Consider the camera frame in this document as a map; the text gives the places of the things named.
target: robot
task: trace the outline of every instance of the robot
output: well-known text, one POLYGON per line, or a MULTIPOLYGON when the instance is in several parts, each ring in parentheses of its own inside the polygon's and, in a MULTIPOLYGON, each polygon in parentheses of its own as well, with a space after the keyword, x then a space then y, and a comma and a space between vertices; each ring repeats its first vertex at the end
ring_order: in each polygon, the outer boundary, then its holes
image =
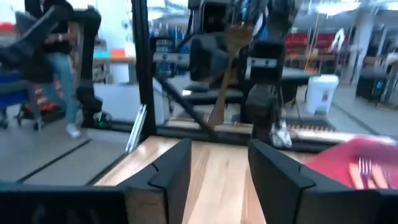
POLYGON ((285 36, 294 23, 300 5, 301 2, 295 0, 188 2, 188 8, 197 15, 193 17, 194 36, 190 52, 193 81, 224 74, 228 64, 223 42, 224 28, 231 21, 256 25, 257 32, 251 43, 239 51, 235 64, 240 67, 238 76, 245 77, 246 71, 246 80, 253 85, 246 100, 247 114, 253 122, 252 138, 273 146, 292 145, 284 121, 280 82, 285 36), (267 29, 267 38, 259 40, 264 29, 267 29))

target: person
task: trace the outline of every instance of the person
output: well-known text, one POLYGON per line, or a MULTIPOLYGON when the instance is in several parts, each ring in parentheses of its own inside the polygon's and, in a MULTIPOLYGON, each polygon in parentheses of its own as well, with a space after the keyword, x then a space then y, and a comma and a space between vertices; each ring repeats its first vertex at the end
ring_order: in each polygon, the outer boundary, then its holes
MULTIPOLYGON (((66 0, 40 0, 42 16, 52 7, 61 6, 73 13, 72 5, 66 0)), ((44 42, 45 56, 55 70, 54 80, 59 80, 63 92, 60 97, 53 83, 42 85, 44 95, 65 110, 67 133, 72 138, 81 136, 76 126, 76 113, 78 110, 73 84, 72 60, 70 57, 70 42, 78 39, 78 24, 75 22, 59 22, 44 42)))

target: blue bin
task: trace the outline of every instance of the blue bin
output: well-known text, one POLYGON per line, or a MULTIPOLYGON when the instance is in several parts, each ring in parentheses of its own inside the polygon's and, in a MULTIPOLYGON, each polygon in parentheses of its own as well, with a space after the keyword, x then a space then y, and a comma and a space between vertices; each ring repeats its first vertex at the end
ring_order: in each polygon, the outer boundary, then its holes
MULTIPOLYGON (((19 71, 1 71, 0 70, 0 86, 1 84, 9 84, 20 81, 19 71)), ((29 101, 29 92, 27 90, 17 91, 0 95, 0 109, 8 106, 26 103, 29 101)))

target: white trash bin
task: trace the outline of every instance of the white trash bin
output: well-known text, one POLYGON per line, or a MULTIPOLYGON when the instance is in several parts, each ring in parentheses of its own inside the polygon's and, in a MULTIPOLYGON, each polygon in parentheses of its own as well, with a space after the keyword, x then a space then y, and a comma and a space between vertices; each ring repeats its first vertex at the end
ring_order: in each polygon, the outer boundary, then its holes
POLYGON ((337 75, 325 74, 311 77, 308 81, 307 112, 310 114, 315 114, 315 112, 327 114, 338 82, 337 75))

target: concrete floor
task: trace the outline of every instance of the concrete floor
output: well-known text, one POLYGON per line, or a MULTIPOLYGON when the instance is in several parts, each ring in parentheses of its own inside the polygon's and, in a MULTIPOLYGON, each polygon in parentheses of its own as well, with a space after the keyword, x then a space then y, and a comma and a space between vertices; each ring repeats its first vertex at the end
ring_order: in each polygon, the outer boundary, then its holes
MULTIPOLYGON (((304 88, 298 91, 301 117, 310 116, 305 112, 304 91, 304 88)), ((211 108, 195 107, 209 112, 211 108)), ((226 119, 238 111, 238 106, 229 106, 226 119)), ((10 108, 9 112, 10 115, 15 114, 16 109, 10 108)), ((179 112, 180 108, 176 107, 174 115, 179 112)), ((296 108, 287 112, 291 116, 298 114, 296 108)), ((355 98, 352 88, 339 88, 327 119, 342 132, 376 133, 398 139, 397 115, 396 111, 376 109, 374 105, 355 98)), ((119 158, 125 148, 122 142, 90 141, 86 133, 80 139, 70 139, 65 132, 64 121, 47 125, 39 133, 32 130, 28 121, 22 127, 11 121, 7 130, 0 129, 0 142, 0 180, 47 185, 85 185, 119 158)))

